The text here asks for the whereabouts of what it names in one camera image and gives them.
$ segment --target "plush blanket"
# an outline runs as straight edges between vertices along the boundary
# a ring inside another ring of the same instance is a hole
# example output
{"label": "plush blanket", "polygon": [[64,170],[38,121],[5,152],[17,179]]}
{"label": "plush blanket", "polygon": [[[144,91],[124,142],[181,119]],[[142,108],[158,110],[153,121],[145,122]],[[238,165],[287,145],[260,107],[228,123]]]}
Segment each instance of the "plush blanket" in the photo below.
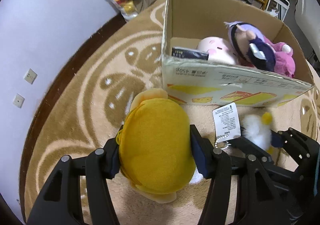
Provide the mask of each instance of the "plush blanket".
{"label": "plush blanket", "polygon": [[[115,137],[133,98],[141,91],[162,86],[160,47],[165,0],[158,0],[110,37],[86,61],[54,106],[37,139],[25,186],[25,210],[29,216],[36,197],[57,161],[65,154],[87,156]],[[320,79],[310,66],[317,86]],[[215,106],[182,106],[203,137],[215,142],[212,110]],[[269,111],[274,131],[293,127],[315,140],[320,132],[320,97],[314,88],[278,108],[238,107],[240,119],[249,113]],[[293,170],[292,158],[274,150],[273,158]],[[91,223],[86,184],[81,177],[85,222]],[[108,188],[120,224],[197,224],[209,188],[209,180],[188,185],[177,199],[158,204],[131,189],[121,173],[108,180]],[[236,178],[232,180],[227,222],[233,221]]]}

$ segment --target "yellow plush toy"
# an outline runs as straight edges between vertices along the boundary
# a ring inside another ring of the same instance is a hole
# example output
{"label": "yellow plush toy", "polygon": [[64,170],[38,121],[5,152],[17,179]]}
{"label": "yellow plush toy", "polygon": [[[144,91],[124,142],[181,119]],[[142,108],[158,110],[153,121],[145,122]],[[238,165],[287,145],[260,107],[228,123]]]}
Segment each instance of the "yellow plush toy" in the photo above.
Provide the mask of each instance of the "yellow plush toy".
{"label": "yellow plush toy", "polygon": [[176,199],[191,180],[188,115],[163,89],[138,94],[117,134],[122,174],[134,190],[158,203]]}

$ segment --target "plush toy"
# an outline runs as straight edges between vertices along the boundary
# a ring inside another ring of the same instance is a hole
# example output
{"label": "plush toy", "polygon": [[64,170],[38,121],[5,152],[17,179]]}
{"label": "plush toy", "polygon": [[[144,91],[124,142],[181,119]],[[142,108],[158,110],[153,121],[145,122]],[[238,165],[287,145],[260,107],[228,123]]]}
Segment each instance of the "plush toy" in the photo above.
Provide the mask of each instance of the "plush toy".
{"label": "plush toy", "polygon": [[238,58],[230,43],[219,37],[202,39],[197,49],[209,53],[209,61],[223,64],[238,64]]}
{"label": "plush toy", "polygon": [[296,65],[292,58],[292,48],[284,42],[273,44],[266,37],[264,37],[264,41],[274,50],[276,56],[275,72],[293,78]]}
{"label": "plush toy", "polygon": [[228,26],[229,40],[241,58],[241,64],[264,71],[274,72],[276,58],[273,50],[264,42],[264,36],[255,26],[245,22],[231,22]]}
{"label": "plush toy", "polygon": [[246,115],[242,120],[244,128],[242,135],[252,143],[267,151],[271,146],[270,124],[272,116],[266,112],[262,117],[258,115]]}
{"label": "plush toy", "polygon": [[116,141],[122,174],[153,201],[175,200],[194,174],[188,115],[163,89],[134,98]]}

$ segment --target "electrical switch plate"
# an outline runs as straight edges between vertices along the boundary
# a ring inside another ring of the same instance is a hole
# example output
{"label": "electrical switch plate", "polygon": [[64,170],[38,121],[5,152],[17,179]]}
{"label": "electrical switch plate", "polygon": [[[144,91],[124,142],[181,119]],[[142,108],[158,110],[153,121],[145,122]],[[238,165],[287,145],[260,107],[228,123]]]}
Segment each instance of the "electrical switch plate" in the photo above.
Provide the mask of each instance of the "electrical switch plate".
{"label": "electrical switch plate", "polygon": [[33,72],[33,70],[29,69],[29,71],[26,73],[26,75],[24,76],[24,79],[30,83],[33,84],[34,80],[36,79],[37,74],[35,72]]}
{"label": "electrical switch plate", "polygon": [[17,94],[13,100],[13,104],[16,105],[18,108],[22,107],[23,102],[24,98],[20,94]]}

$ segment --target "pink cheek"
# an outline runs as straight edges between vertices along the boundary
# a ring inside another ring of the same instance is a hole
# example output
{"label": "pink cheek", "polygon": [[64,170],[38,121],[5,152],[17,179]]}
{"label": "pink cheek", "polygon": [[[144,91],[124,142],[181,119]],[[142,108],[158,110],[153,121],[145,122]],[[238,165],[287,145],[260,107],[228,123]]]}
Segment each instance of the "pink cheek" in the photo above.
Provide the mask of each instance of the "pink cheek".
{"label": "pink cheek", "polygon": [[215,54],[217,53],[217,50],[215,50],[215,49],[209,49],[207,52],[208,52],[209,54],[211,54],[211,55],[215,55]]}

